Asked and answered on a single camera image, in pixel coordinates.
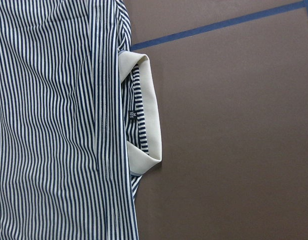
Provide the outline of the striped polo shirt white collar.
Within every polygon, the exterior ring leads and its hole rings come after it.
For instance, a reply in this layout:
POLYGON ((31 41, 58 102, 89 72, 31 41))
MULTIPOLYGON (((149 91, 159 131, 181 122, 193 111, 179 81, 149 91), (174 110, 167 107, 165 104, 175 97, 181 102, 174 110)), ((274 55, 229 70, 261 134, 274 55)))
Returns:
POLYGON ((0 0, 0 240, 135 240, 162 159, 120 0, 0 0))

